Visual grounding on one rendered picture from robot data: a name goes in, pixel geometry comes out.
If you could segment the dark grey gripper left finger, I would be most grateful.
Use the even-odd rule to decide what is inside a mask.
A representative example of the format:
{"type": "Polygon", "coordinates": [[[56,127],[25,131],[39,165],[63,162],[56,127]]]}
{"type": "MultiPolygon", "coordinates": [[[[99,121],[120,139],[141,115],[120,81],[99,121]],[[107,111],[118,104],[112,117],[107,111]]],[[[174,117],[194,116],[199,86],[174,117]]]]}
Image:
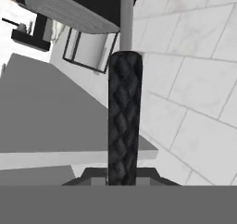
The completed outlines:
{"type": "Polygon", "coordinates": [[[80,177],[64,183],[64,186],[106,186],[106,168],[86,168],[80,177]]]}

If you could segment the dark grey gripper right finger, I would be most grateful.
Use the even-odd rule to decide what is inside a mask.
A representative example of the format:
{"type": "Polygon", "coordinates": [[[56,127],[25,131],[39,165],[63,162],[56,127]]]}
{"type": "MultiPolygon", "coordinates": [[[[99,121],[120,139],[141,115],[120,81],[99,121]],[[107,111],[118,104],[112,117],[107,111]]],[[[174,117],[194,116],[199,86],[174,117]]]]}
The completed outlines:
{"type": "Polygon", "coordinates": [[[178,186],[178,183],[163,178],[155,168],[138,168],[136,177],[137,186],[178,186]]]}

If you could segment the black framed white appliance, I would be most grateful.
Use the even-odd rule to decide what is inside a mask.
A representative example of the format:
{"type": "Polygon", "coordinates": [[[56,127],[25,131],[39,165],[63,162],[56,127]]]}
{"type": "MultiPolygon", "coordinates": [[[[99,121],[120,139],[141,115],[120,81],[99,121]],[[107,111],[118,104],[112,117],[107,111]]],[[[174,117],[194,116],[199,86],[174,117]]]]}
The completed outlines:
{"type": "Polygon", "coordinates": [[[70,28],[62,58],[72,65],[105,74],[118,36],[87,34],[70,28]]]}

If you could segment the black small appliance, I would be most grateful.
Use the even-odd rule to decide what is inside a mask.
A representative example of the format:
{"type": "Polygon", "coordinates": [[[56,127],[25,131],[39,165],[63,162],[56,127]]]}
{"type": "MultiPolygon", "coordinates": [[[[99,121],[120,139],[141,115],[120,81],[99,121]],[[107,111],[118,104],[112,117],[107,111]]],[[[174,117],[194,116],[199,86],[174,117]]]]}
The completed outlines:
{"type": "Polygon", "coordinates": [[[2,21],[17,26],[11,33],[11,39],[18,44],[23,44],[31,48],[48,52],[50,50],[52,20],[42,14],[38,14],[33,34],[27,30],[26,25],[23,23],[16,23],[9,19],[2,18],[2,21]]]}

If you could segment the grey and black range hood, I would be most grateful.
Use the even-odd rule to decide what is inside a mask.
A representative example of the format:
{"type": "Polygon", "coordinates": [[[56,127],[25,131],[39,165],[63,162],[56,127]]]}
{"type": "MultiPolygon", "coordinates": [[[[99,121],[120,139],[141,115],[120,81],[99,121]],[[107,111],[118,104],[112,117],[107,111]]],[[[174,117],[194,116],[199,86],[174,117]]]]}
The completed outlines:
{"type": "Polygon", "coordinates": [[[120,0],[16,0],[26,9],[90,34],[119,32],[120,0]]]}

